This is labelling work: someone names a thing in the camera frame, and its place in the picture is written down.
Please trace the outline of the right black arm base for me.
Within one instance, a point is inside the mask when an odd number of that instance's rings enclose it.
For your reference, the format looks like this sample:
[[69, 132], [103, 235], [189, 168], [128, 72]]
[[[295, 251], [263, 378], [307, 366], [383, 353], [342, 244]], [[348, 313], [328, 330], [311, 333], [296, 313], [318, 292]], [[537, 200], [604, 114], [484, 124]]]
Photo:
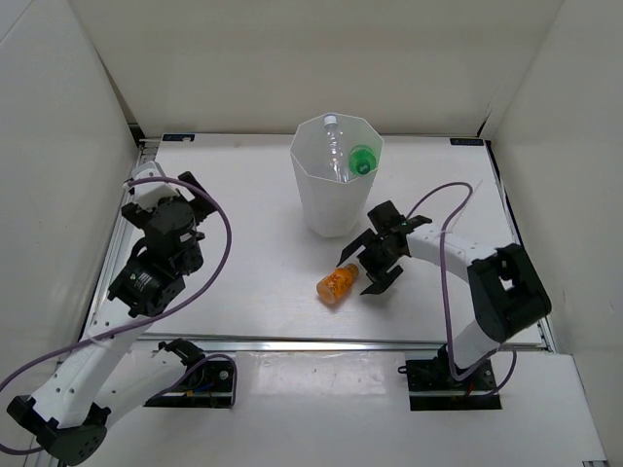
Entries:
[[502, 409], [490, 359], [467, 379], [453, 379], [435, 352], [405, 354], [397, 373], [406, 378], [411, 412], [469, 412]]

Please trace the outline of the white octagonal plastic bin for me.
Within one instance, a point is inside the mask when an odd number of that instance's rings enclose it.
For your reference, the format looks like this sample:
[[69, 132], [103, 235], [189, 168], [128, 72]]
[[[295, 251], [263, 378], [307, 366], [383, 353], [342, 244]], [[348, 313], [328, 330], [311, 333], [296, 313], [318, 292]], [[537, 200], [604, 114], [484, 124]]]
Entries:
[[[377, 156], [376, 170], [356, 176], [348, 168], [347, 183], [339, 183], [332, 177], [323, 123], [327, 114], [338, 118], [347, 161], [354, 146], [367, 145]], [[327, 114], [298, 126], [290, 146], [290, 157], [307, 226], [323, 237], [339, 237], [349, 234], [361, 215], [380, 167], [384, 140], [363, 118]]]

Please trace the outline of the orange juice bottle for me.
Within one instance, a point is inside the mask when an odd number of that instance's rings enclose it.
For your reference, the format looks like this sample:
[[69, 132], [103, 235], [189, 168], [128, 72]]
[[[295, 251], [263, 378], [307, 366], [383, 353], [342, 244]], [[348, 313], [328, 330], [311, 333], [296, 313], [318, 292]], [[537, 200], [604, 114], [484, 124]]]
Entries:
[[316, 293], [326, 305], [335, 305], [346, 296], [359, 276], [358, 267], [346, 264], [336, 268], [316, 284]]

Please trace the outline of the clear unlabeled plastic bottle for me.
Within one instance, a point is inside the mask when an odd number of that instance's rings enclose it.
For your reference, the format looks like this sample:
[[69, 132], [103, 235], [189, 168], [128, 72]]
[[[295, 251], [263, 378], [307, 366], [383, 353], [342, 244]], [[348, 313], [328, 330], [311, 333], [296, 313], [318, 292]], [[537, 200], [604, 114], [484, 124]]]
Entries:
[[332, 177], [339, 183], [349, 181], [348, 161], [342, 148], [343, 133], [335, 114], [327, 114], [323, 119], [327, 137], [329, 163]]

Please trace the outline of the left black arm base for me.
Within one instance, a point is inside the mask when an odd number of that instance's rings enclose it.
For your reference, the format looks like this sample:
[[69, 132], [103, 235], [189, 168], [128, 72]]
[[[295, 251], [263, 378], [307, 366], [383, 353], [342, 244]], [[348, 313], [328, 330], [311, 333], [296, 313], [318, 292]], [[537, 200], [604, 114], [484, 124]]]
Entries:
[[238, 366], [227, 354], [210, 354], [181, 383], [149, 399], [146, 408], [232, 409], [237, 400]]

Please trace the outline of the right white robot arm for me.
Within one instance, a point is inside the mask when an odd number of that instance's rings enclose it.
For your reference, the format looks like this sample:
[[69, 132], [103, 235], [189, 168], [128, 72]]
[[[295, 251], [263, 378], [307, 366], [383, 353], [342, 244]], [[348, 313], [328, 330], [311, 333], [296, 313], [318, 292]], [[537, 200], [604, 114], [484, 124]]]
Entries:
[[[439, 350], [447, 358], [437, 376], [448, 388], [468, 382], [485, 360], [520, 332], [552, 310], [549, 296], [525, 248], [517, 243], [491, 247], [447, 233], [431, 219], [411, 219], [385, 201], [368, 213], [372, 227], [348, 244], [339, 260], [355, 256], [370, 285], [364, 295], [380, 295], [399, 277], [403, 257], [440, 268], [447, 343]], [[474, 319], [453, 335], [447, 274], [463, 280], [470, 290]]]

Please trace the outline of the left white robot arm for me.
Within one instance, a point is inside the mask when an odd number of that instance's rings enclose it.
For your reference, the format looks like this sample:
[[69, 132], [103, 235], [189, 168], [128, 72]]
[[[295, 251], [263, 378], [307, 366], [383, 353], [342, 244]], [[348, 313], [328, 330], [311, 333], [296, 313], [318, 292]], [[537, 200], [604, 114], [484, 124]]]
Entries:
[[112, 376], [146, 330], [211, 286], [214, 280], [209, 278], [191, 297], [173, 304], [186, 277], [203, 266], [199, 224], [223, 211], [189, 171], [170, 178], [144, 166], [126, 188], [133, 199], [122, 207], [122, 216], [143, 236], [110, 284], [84, 338], [18, 367], [1, 383], [7, 387], [30, 369], [62, 357], [39, 388], [13, 398], [7, 413], [37, 444], [27, 454], [44, 451], [67, 466], [91, 457], [125, 414], [178, 385], [193, 389], [204, 376], [201, 351], [182, 339], [161, 344], [135, 377]]

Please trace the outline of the green plastic soda bottle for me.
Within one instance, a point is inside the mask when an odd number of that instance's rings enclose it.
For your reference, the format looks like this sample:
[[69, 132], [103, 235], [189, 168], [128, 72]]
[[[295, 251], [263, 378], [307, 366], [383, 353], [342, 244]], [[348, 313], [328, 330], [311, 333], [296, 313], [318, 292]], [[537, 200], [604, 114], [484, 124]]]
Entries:
[[354, 146], [348, 155], [349, 170], [356, 176], [363, 176], [378, 167], [378, 159], [374, 150], [367, 145]]

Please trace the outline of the aluminium rail front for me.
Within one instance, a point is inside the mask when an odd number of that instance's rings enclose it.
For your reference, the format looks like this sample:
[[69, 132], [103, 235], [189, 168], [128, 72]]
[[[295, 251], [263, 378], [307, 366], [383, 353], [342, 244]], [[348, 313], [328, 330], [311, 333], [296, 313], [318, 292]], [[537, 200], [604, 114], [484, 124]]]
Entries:
[[174, 334], [143, 334], [139, 345], [156, 344], [160, 341], [184, 339], [207, 350], [258, 351], [258, 352], [314, 352], [314, 351], [421, 351], [437, 350], [440, 341], [378, 341], [336, 340], [320, 338], [271, 338], [245, 336], [208, 336]]

